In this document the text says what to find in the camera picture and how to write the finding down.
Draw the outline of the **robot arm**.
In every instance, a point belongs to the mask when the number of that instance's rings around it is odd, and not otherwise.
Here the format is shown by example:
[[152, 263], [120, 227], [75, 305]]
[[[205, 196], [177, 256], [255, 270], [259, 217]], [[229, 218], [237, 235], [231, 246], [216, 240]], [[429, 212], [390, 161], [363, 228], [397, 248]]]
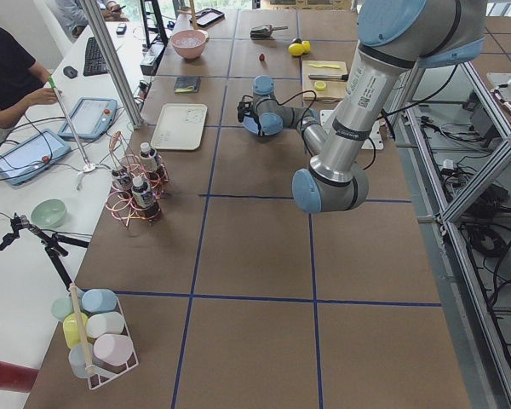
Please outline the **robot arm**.
[[359, 44], [344, 99], [325, 129], [313, 113], [288, 107], [274, 82], [259, 76], [238, 121], [259, 136], [295, 129], [313, 153], [292, 180], [296, 205], [306, 213], [351, 210], [368, 193], [356, 157], [369, 138], [398, 77], [414, 66], [453, 66], [477, 57], [484, 42], [484, 1], [366, 1], [358, 17]]

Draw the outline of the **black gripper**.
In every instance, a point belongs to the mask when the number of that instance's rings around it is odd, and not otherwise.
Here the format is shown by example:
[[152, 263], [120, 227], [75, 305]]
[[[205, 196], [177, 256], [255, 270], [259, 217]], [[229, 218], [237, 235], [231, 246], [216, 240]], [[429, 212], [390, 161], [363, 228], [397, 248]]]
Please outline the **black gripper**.
[[254, 122], [253, 115], [253, 97], [251, 95], [243, 95], [237, 105], [237, 118], [241, 124], [247, 124], [249, 121]]

